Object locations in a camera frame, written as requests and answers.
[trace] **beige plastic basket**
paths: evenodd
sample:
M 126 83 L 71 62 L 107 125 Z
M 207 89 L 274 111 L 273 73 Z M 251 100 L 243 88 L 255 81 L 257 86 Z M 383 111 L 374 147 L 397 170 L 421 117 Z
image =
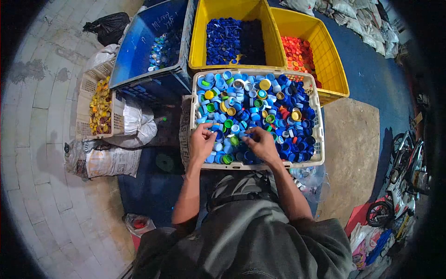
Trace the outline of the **beige plastic basket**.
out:
M 76 117 L 76 139 L 95 139 L 103 137 L 112 137 L 124 133 L 124 105 L 125 99 L 116 96 L 116 91 L 111 89 L 111 133 L 94 136 L 90 129 L 90 102 L 96 92 L 98 81 L 106 79 L 112 74 L 115 59 L 104 62 L 86 71 L 82 75 L 81 86 L 79 89 L 78 108 Z
M 316 112 L 316 118 L 314 119 L 313 137 L 316 140 L 314 144 L 314 155 L 309 161 L 293 163 L 290 161 L 284 161 L 283 164 L 286 168 L 298 168 L 298 167 L 313 167 L 320 166 L 325 160 L 325 144 L 324 144 L 324 129 L 322 124 L 322 114 L 321 105 L 319 103 L 318 91 L 316 89 L 316 83 L 314 82 L 314 77 L 310 74 L 295 72 L 295 71 L 280 71 L 280 70 L 265 70 L 265 69 L 224 69 L 217 71 L 205 71 L 199 72 L 194 75 L 193 85 L 192 85 L 192 103 L 190 105 L 190 132 L 193 132 L 197 128 L 197 110 L 200 107 L 197 97 L 197 81 L 198 78 L 204 77 L 209 73 L 213 74 L 223 74 L 225 71 L 231 71 L 232 74 L 248 74 L 248 75 L 266 75 L 269 73 L 274 74 L 277 78 L 281 74 L 286 75 L 290 80 L 296 80 L 303 77 L 305 92 L 310 97 L 310 107 Z M 244 165 L 242 162 L 232 162 L 229 165 L 217 164 L 217 163 L 204 163 L 203 169 L 232 169 L 232 170 L 267 170 L 268 166 L 266 164 L 257 165 Z

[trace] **motorcycle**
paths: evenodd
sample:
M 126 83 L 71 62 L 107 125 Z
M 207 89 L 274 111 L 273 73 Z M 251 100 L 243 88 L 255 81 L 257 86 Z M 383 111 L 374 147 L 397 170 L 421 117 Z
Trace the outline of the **motorcycle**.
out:
M 370 205 L 366 220 L 371 227 L 384 227 L 390 220 L 396 220 L 407 212 L 410 216 L 415 214 L 415 202 L 420 194 L 415 192 L 412 185 L 416 169 L 423 164 L 423 145 L 419 139 L 415 146 L 409 131 L 398 134 L 393 139 L 392 169 L 388 177 L 388 186 L 384 201 Z

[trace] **brown mat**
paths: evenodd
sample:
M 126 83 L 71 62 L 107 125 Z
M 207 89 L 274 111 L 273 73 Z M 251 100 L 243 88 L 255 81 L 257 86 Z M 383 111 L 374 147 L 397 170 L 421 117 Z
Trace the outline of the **brown mat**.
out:
M 338 218 L 346 226 L 355 206 L 368 201 L 380 151 L 380 113 L 343 98 L 324 106 L 325 166 L 330 194 L 316 212 L 318 221 Z

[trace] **black plastic bag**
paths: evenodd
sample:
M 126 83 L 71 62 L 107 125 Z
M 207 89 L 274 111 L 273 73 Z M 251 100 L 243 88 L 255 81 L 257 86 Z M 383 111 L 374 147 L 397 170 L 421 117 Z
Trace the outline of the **black plastic bag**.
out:
M 124 33 L 125 26 L 129 24 L 130 19 L 125 12 L 117 12 L 105 17 L 101 17 L 94 22 L 87 22 L 84 32 L 92 32 L 98 35 L 98 41 L 103 46 L 117 44 Z

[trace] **hand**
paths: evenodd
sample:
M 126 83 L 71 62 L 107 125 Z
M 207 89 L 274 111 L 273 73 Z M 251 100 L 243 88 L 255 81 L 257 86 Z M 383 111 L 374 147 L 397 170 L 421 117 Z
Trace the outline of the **hand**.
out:
M 203 164 L 204 160 L 211 154 L 214 147 L 216 133 L 212 133 L 210 128 L 212 123 L 198 125 L 190 137 L 190 162 Z
M 273 135 L 263 130 L 261 127 L 254 127 L 245 131 L 246 134 L 253 134 L 252 138 L 243 137 L 242 140 L 251 148 L 257 157 L 264 160 L 268 165 L 276 162 L 282 164 L 282 160 L 276 150 Z

